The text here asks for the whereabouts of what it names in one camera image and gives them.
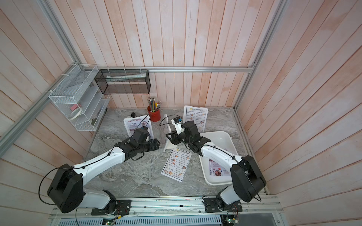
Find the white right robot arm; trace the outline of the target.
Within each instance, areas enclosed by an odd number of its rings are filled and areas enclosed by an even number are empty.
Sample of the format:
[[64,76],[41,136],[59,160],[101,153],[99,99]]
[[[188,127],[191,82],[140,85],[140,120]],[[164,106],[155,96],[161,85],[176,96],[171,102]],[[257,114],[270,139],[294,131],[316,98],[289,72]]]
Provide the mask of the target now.
[[220,208],[240,200],[250,202],[266,186],[266,180],[256,161],[250,155],[234,155],[218,147],[209,138],[201,136],[194,121],[182,122],[181,117],[172,119],[175,130],[166,134],[169,141],[213,160],[231,173],[232,185],[216,197]]

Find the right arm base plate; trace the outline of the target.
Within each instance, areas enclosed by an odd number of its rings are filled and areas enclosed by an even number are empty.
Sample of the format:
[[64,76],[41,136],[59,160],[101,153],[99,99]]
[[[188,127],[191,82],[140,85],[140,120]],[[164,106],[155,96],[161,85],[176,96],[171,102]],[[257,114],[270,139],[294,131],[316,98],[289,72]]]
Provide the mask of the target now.
[[239,214],[240,212],[243,212],[240,201],[233,202],[232,204],[225,204],[220,198],[209,198],[208,196],[202,197],[201,200],[206,213],[224,212],[226,214]]

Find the aluminium front rail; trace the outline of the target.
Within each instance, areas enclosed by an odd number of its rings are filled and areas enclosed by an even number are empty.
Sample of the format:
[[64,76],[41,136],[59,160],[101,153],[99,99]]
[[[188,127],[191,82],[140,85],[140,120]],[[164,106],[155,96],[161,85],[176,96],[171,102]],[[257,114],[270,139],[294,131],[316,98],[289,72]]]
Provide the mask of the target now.
[[51,226],[287,226],[284,210],[275,195],[261,193],[251,202],[241,202],[243,212],[206,213],[201,196],[121,198],[131,200],[128,215],[92,216],[91,208],[63,214],[55,208]]

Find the Dim Sum Inn menu front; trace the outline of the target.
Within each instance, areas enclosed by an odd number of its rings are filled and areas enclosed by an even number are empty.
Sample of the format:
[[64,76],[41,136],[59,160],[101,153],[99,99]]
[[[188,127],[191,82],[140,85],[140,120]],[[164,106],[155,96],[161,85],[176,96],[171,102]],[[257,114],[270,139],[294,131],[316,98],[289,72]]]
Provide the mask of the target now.
[[161,175],[182,182],[185,176],[192,153],[173,148],[170,149],[169,157],[161,171]]

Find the pink tape roll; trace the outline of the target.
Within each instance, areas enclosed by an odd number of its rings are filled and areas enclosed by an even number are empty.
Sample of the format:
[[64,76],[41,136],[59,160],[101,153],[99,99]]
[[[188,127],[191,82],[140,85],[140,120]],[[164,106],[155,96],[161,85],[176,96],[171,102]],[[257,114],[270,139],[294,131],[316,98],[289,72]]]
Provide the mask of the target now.
[[71,111],[74,111],[75,109],[77,109],[77,108],[79,108],[79,107],[81,107],[81,105],[74,104],[74,105],[72,105],[72,106],[70,107],[70,110],[71,110]]

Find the white plastic tray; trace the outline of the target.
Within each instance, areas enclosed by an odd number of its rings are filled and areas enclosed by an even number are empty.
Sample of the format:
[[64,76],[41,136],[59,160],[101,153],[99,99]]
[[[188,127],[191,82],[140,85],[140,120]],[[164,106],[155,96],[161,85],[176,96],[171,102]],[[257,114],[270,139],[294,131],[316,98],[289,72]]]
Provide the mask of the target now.
[[[220,149],[228,151],[232,155],[238,155],[235,145],[228,133],[224,131],[204,132],[201,136],[210,139]],[[212,177],[209,174],[209,158],[199,156],[204,179],[211,186],[223,186],[232,183],[232,177]]]

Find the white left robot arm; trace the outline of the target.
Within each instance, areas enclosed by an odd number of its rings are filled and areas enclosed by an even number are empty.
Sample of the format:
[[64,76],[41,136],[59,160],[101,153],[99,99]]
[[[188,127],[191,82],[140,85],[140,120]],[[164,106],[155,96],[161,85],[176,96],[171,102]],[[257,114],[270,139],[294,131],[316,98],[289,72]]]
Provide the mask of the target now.
[[77,208],[95,208],[106,215],[113,214],[118,206],[117,199],[109,191],[85,190],[84,186],[96,176],[111,167],[129,159],[135,160],[139,154],[159,149],[158,139],[151,139],[145,129],[137,129],[124,141],[116,143],[109,151],[80,164],[64,164],[57,169],[47,195],[62,213]]

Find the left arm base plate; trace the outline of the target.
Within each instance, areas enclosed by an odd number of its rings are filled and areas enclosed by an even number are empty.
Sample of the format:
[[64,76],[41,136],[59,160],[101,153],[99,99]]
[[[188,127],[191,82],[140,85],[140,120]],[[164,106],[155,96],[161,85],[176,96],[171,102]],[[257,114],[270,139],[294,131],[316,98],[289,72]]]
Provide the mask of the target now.
[[131,207],[131,200],[111,200],[105,208],[93,208],[91,211],[92,216],[101,215],[128,215]]

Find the black mesh basket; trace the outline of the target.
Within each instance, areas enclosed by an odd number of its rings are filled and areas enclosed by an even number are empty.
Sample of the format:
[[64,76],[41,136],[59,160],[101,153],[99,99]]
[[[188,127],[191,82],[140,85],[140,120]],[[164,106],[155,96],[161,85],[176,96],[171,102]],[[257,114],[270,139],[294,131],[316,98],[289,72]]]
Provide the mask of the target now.
[[101,69],[95,82],[105,95],[146,95],[151,88],[148,70],[141,69]]

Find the red metal pen cup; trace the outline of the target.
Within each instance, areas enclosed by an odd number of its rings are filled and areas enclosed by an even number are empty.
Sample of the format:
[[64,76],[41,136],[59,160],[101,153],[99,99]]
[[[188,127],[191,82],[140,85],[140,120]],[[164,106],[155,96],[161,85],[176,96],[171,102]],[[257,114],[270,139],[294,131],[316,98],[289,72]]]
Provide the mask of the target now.
[[151,120],[152,122],[158,122],[158,121],[160,121],[160,119],[161,119],[161,113],[160,113],[160,109],[159,109],[159,108],[157,108],[157,109],[153,112],[153,111],[151,110],[150,106],[148,106],[147,110],[148,110],[148,114],[149,114],[149,116],[150,116],[150,120]]

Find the special menu sheet in tray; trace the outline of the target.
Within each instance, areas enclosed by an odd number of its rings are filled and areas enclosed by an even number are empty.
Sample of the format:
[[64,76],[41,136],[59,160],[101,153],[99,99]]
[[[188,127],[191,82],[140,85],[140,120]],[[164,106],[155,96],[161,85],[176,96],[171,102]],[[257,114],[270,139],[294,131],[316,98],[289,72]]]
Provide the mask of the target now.
[[226,168],[211,159],[209,159],[209,174],[212,177],[227,177],[231,175]]

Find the pencils and pens bundle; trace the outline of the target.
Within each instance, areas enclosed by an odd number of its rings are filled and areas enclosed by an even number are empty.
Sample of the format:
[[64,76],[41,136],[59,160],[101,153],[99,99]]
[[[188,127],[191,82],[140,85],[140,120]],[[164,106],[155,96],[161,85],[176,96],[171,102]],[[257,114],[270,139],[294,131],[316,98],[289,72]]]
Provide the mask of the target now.
[[150,107],[150,112],[156,112],[160,109],[160,105],[161,103],[158,103],[156,101],[156,98],[154,97],[149,97],[148,98],[148,103],[149,103],[149,107]]

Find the white tape roll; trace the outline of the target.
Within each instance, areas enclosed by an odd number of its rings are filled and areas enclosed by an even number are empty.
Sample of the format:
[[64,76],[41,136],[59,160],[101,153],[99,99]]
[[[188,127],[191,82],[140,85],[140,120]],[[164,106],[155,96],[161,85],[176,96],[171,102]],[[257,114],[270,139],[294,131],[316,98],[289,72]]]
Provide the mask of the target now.
[[83,113],[83,110],[81,107],[76,108],[75,110],[73,110],[69,116],[69,120],[74,120],[76,119],[78,116],[80,116]]

